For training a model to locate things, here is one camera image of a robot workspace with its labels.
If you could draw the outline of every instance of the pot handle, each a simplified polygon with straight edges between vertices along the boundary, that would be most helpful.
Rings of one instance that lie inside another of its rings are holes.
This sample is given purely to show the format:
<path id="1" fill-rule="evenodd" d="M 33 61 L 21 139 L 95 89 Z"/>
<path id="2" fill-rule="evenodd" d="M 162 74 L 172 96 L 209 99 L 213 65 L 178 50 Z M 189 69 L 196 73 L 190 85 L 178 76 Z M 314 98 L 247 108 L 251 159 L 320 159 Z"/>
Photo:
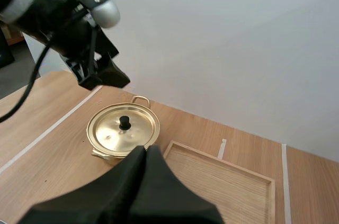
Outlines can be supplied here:
<path id="1" fill-rule="evenodd" d="M 150 101 L 149 101 L 149 99 L 146 98 L 146 97 L 143 97 L 143 96 L 138 96 L 138 95 L 137 95 L 137 96 L 134 96 L 134 97 L 132 98 L 132 100 L 131 100 L 131 103 L 135 103 L 135 101 L 136 101 L 138 98 L 147 101 L 147 107 L 150 109 Z"/>
<path id="2" fill-rule="evenodd" d="M 99 151 L 97 151 L 95 149 L 92 150 L 92 155 L 95 156 L 95 157 L 99 157 L 99 158 L 105 159 L 105 160 L 110 160 L 112 158 L 112 156 L 104 154 L 104 153 L 101 153 L 101 152 L 99 152 Z"/>

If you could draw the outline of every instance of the white tape line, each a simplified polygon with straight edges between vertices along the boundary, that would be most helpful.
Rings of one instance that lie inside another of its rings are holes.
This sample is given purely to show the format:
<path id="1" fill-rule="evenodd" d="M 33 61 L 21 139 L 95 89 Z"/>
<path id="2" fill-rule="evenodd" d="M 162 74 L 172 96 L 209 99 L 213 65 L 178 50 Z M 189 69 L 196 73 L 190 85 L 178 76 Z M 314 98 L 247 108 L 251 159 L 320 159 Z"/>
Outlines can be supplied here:
<path id="1" fill-rule="evenodd" d="M 61 124 L 66 118 L 68 118 L 71 114 L 73 114 L 79 107 L 81 107 L 86 101 L 88 101 L 94 94 L 96 94 L 102 86 L 96 88 L 89 96 L 83 99 L 79 104 L 77 104 L 72 110 L 70 110 L 67 114 L 61 117 L 56 123 L 54 123 L 51 127 L 49 127 L 43 134 L 37 137 L 33 142 L 31 142 L 28 146 L 26 146 L 21 152 L 15 155 L 9 162 L 7 162 L 4 166 L 0 168 L 0 175 L 3 171 L 8 169 L 14 162 L 20 159 L 25 153 L 27 153 L 31 148 L 33 148 L 38 142 L 40 142 L 48 133 L 50 133 L 53 129 L 55 129 L 59 124 Z"/>
<path id="2" fill-rule="evenodd" d="M 219 153 L 218 153 L 218 158 L 222 159 L 222 157 L 224 156 L 224 151 L 225 151 L 225 147 L 226 147 L 226 139 L 223 139 L 221 141 L 221 145 L 220 145 L 220 149 L 219 149 Z"/>
<path id="3" fill-rule="evenodd" d="M 283 175 L 283 183 L 284 183 L 285 224 L 292 224 L 290 188 L 289 188 L 289 181 L 288 181 L 287 154 L 286 154 L 285 144 L 281 144 L 281 159 L 282 159 L 282 175 Z"/>

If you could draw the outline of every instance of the white wall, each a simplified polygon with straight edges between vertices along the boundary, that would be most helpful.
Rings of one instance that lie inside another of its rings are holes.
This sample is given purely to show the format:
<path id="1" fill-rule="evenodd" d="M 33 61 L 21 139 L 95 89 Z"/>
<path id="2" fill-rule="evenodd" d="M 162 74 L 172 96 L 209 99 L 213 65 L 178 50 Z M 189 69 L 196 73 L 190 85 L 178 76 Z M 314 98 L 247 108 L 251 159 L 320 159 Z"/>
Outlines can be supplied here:
<path id="1" fill-rule="evenodd" d="M 339 0 L 116 1 L 130 91 L 339 161 Z"/>
<path id="2" fill-rule="evenodd" d="M 28 36 L 27 34 L 24 35 L 27 45 L 32 53 L 33 59 L 37 62 L 40 53 L 42 52 L 44 45 L 40 42 L 37 42 L 32 37 Z M 60 55 L 55 52 L 54 50 L 50 49 L 42 62 L 42 65 L 39 69 L 39 73 L 41 76 L 49 73 L 51 71 L 70 71 L 64 61 L 60 58 Z"/>

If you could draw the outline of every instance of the black lid knob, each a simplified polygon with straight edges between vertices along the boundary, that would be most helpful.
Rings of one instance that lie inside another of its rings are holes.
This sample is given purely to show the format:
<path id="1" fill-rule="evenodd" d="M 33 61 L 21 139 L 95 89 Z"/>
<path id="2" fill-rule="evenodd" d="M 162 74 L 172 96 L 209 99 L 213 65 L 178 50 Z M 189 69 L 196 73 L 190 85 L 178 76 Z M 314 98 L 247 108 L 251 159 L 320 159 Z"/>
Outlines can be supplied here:
<path id="1" fill-rule="evenodd" d="M 129 123 L 129 117 L 126 115 L 123 115 L 122 117 L 119 118 L 120 120 L 120 125 L 119 128 L 121 130 L 128 130 L 131 128 L 131 124 Z"/>

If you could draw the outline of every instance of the gold pot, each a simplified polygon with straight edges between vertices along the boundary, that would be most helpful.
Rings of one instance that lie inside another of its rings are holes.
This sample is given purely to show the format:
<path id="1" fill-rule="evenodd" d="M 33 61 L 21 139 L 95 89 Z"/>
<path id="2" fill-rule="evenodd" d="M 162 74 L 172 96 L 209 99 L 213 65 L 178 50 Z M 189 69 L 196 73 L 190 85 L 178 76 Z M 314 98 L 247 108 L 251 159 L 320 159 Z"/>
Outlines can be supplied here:
<path id="1" fill-rule="evenodd" d="M 147 106 L 136 104 L 140 98 Z M 150 109 L 150 101 L 134 96 L 130 103 L 108 106 L 94 115 L 87 126 L 87 136 L 93 145 L 92 155 L 111 163 L 125 158 L 135 146 L 146 149 L 153 145 L 160 133 L 160 122 Z"/>

